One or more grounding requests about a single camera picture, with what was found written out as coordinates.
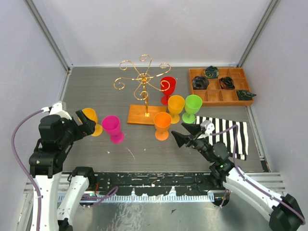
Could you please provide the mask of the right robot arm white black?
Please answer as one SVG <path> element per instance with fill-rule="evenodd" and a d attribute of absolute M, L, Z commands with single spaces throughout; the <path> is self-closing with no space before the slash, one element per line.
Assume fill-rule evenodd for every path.
<path fill-rule="evenodd" d="M 287 194 L 282 196 L 250 178 L 230 157 L 227 146 L 218 141 L 211 145 L 206 137 L 214 136 L 214 124 L 206 120 L 202 124 L 182 123 L 188 135 L 172 131 L 178 147 L 196 149 L 210 166 L 211 184 L 215 189 L 232 191 L 256 209 L 269 223 L 273 231 L 296 231 L 306 221 L 297 200 Z"/>

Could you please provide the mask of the orange plastic wine glass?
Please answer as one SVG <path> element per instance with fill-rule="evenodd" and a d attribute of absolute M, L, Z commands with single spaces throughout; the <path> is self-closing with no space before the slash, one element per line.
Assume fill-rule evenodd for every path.
<path fill-rule="evenodd" d="M 154 116 L 155 137 L 159 141 L 165 141 L 169 137 L 171 116 L 167 112 L 160 112 Z"/>

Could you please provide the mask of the gold wire wine glass rack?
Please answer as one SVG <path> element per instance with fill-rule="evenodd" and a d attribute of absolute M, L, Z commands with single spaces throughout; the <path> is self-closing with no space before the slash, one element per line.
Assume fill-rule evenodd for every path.
<path fill-rule="evenodd" d="M 162 75 L 170 72 L 171 65 L 168 63 L 161 63 L 159 65 L 159 68 L 161 68 L 163 72 L 161 74 L 151 76 L 148 72 L 151 67 L 152 57 L 148 54 L 142 54 L 139 57 L 140 62 L 145 62 L 147 60 L 149 60 L 149 64 L 145 72 L 140 72 L 132 61 L 123 60 L 119 64 L 120 70 L 126 71 L 128 68 L 128 64 L 131 64 L 138 75 L 136 78 L 119 77 L 113 83 L 113 86 L 116 90 L 123 90 L 125 88 L 125 83 L 123 83 L 122 80 L 137 81 L 139 83 L 138 87 L 133 92 L 133 96 L 138 101 L 144 101 L 144 104 L 143 105 L 131 104 L 129 106 L 128 119 L 127 119 L 128 124 L 151 126 L 154 124 L 154 116 L 156 114 L 167 111 L 164 106 L 149 105 L 149 93 L 147 91 L 147 86 L 150 86 L 153 89 L 158 90 L 160 92 L 164 92 L 165 90 L 153 86 L 150 82 L 152 79 L 161 77 Z"/>

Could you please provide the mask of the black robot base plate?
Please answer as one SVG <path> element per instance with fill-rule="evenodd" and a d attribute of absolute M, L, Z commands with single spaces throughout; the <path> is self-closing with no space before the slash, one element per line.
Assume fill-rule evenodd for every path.
<path fill-rule="evenodd" d="M 169 195 L 175 190 L 176 196 L 207 195 L 211 190 L 223 191 L 224 187 L 214 183 L 210 174 L 199 172 L 101 172 L 76 171 L 68 178 L 73 182 L 73 177 L 83 176 L 89 178 L 89 190 L 98 192 L 98 195 L 106 195 L 114 192 L 116 195 L 130 196 L 159 196 Z"/>

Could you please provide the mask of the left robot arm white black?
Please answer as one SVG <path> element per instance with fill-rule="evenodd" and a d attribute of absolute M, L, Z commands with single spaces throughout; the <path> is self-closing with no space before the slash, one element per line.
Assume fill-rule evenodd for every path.
<path fill-rule="evenodd" d="M 69 189 L 57 206 L 59 183 L 63 163 L 74 142 L 91 135 L 95 122 L 81 110 L 76 111 L 81 121 L 78 125 L 71 118 L 49 114 L 41 119 L 38 126 L 40 139 L 29 159 L 30 175 L 34 179 L 34 190 L 41 193 L 35 204 L 40 215 L 39 225 L 33 228 L 41 231 L 71 231 L 73 219 L 85 191 L 95 188 L 97 178 L 91 167 L 76 167 L 71 173 Z"/>

